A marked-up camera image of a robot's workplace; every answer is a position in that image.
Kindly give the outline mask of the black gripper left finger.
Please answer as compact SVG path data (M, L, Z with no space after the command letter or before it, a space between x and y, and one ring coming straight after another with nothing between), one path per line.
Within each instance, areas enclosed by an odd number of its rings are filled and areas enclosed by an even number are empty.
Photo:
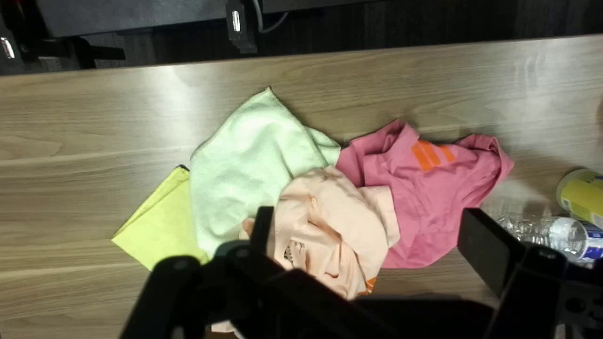
M284 270L267 257L274 210L261 208L250 242L229 242L210 265L193 257L159 263L120 339L206 339L223 321L246 339L285 339L272 280Z

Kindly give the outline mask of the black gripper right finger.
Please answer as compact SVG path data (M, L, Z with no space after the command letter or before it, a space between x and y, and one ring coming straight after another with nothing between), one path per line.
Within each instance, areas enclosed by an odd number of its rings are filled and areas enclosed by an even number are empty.
M487 339L603 339L603 272L562 253L525 246L483 210L466 210L459 251L500 298Z

